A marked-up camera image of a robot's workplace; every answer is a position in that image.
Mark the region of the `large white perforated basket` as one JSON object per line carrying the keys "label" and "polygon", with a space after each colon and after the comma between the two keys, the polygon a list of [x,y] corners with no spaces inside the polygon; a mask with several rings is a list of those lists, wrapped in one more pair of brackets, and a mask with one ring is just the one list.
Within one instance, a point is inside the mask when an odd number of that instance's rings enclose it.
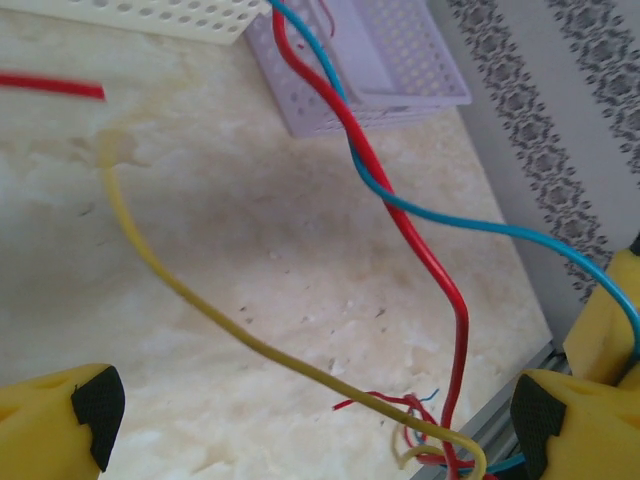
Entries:
{"label": "large white perforated basket", "polygon": [[266,0],[46,0],[45,5],[71,20],[223,45],[271,10]]}

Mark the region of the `right aluminium side rail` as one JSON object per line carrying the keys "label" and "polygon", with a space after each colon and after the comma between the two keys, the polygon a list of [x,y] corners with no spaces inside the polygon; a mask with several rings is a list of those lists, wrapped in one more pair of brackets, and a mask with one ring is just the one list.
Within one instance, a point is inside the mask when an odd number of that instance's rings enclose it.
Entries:
{"label": "right aluminium side rail", "polygon": [[484,448],[487,472],[498,480],[541,480],[547,441],[561,432],[567,411],[530,378],[510,381],[463,428]]}

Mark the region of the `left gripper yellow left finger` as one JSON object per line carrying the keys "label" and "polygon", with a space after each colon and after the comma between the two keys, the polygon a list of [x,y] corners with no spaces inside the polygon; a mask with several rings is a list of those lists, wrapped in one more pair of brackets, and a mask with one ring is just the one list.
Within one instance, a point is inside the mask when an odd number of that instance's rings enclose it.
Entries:
{"label": "left gripper yellow left finger", "polygon": [[108,364],[0,387],[0,480],[98,480],[124,411],[120,375]]}

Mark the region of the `purple perforated basket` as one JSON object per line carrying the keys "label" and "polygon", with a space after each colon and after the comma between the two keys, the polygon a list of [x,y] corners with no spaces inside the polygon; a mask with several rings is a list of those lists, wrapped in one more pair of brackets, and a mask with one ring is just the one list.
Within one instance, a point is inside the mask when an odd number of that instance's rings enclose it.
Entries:
{"label": "purple perforated basket", "polygon": [[[424,121],[471,94],[426,0],[284,0],[329,56],[365,129]],[[337,116],[282,58],[270,15],[245,35],[289,132],[299,138],[343,129]]]}

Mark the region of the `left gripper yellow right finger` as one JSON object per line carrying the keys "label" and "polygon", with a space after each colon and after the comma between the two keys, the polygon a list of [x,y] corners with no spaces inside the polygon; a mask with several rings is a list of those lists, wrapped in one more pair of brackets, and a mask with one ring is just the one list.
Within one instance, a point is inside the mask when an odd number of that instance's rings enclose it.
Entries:
{"label": "left gripper yellow right finger", "polygon": [[640,480],[640,370],[617,386],[527,370],[510,415],[529,480]]}

